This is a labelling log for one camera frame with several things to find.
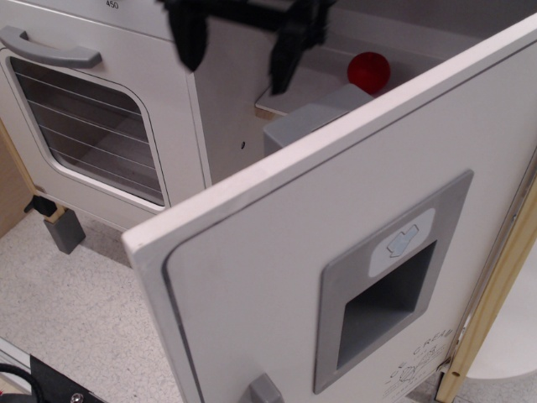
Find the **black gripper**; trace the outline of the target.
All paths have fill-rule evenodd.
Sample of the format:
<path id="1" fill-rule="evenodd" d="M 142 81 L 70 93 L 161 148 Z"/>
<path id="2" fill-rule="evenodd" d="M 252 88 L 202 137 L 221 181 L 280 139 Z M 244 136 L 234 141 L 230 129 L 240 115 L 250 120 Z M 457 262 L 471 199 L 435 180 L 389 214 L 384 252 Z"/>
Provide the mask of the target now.
<path id="1" fill-rule="evenodd" d="M 285 9 L 253 1 L 164 1 L 180 61 L 196 71 L 206 53 L 210 17 L 277 34 L 271 51 L 271 94 L 288 88 L 302 55 L 321 39 L 333 1 L 293 1 Z"/>

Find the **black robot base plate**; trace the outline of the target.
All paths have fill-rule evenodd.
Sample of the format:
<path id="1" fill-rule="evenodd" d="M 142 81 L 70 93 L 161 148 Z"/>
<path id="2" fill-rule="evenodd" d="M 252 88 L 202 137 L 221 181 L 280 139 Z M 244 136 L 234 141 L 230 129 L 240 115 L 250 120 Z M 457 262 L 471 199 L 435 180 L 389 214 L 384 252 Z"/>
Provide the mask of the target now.
<path id="1" fill-rule="evenodd" d="M 102 403 L 103 400 L 74 380 L 30 356 L 30 373 L 39 383 L 46 402 Z"/>

